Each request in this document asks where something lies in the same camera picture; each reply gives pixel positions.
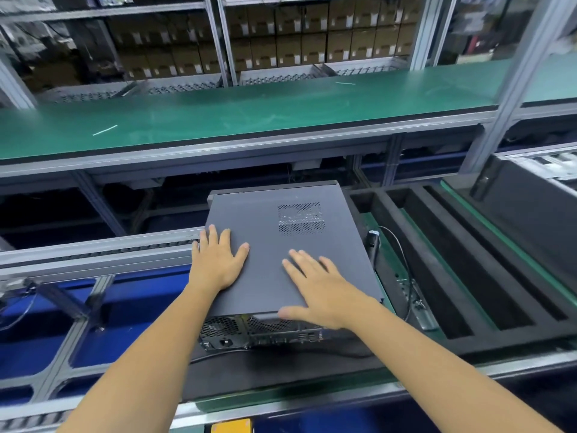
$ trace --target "person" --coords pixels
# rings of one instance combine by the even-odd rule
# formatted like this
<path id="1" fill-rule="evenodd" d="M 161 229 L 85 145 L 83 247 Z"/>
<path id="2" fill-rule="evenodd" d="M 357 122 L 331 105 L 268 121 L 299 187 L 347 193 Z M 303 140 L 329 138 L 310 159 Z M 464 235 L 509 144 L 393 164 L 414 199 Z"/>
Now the person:
<path id="1" fill-rule="evenodd" d="M 214 226 L 192 246 L 189 282 L 177 299 L 113 363 L 59 433 L 169 431 L 191 352 L 216 295 L 234 283 L 249 254 L 236 255 L 230 230 Z M 397 377 L 443 433 L 559 432 L 497 382 L 478 372 L 348 283 L 328 258 L 289 252 L 282 264 L 307 307 L 287 306 L 282 319 L 354 332 Z"/>

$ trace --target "finger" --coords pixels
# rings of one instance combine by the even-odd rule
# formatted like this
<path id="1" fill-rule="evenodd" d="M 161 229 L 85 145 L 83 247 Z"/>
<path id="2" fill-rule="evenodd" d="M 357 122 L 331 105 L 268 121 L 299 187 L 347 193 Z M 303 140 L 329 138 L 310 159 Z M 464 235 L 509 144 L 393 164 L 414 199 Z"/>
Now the finger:
<path id="1" fill-rule="evenodd" d="M 317 272 L 323 270 L 320 263 L 313 257 L 311 257 L 308 253 L 306 253 L 304 250 L 299 250 L 298 253 L 304 256 L 304 258 L 306 258 L 306 260 L 310 263 L 310 265 L 313 267 L 314 270 L 316 270 Z"/>
<path id="2" fill-rule="evenodd" d="M 316 270 L 313 268 L 313 265 L 304 255 L 299 254 L 294 249 L 291 249 L 288 254 L 292 256 L 292 259 L 295 263 L 298 264 L 299 268 L 302 270 L 302 273 L 304 273 L 305 276 L 310 276 L 316 272 Z"/>
<path id="3" fill-rule="evenodd" d="M 327 257 L 319 257 L 319 260 L 321 261 L 325 269 L 327 269 L 327 272 L 329 272 L 330 274 L 340 275 L 339 270 L 335 266 L 335 263 L 330 261 Z"/>
<path id="4" fill-rule="evenodd" d="M 304 280 L 306 280 L 305 276 L 302 274 L 302 272 L 299 269 L 294 267 L 294 265 L 291 262 L 289 262 L 286 258 L 283 260 L 283 267 L 285 268 L 285 270 L 289 274 L 288 276 L 290 276 L 290 279 L 292 279 L 292 282 L 295 283 L 298 287 L 298 290 L 300 290 L 301 284 L 303 283 Z"/>
<path id="5" fill-rule="evenodd" d="M 192 242 L 192 259 L 194 261 L 194 257 L 196 257 L 198 255 L 200 251 L 198 250 L 198 241 L 194 240 Z"/>
<path id="6" fill-rule="evenodd" d="M 238 248 L 237 254 L 234 256 L 234 264 L 238 266 L 238 273 L 241 272 L 242 266 L 245 263 L 246 257 L 248 257 L 250 246 L 248 243 L 243 243 L 241 247 Z"/>
<path id="7" fill-rule="evenodd" d="M 308 319 L 310 319 L 310 310 L 301 306 L 286 306 L 279 310 L 279 318 L 308 321 Z"/>
<path id="8" fill-rule="evenodd" d="M 219 245 L 226 247 L 230 250 L 230 229 L 227 228 L 220 233 L 220 240 L 218 241 Z"/>
<path id="9" fill-rule="evenodd" d="M 210 225 L 208 227 L 208 245 L 216 246 L 218 245 L 218 233 L 216 232 L 216 226 Z"/>
<path id="10" fill-rule="evenodd" d="M 206 237 L 206 231 L 202 229 L 200 231 L 200 251 L 205 250 L 208 247 L 208 239 Z"/>

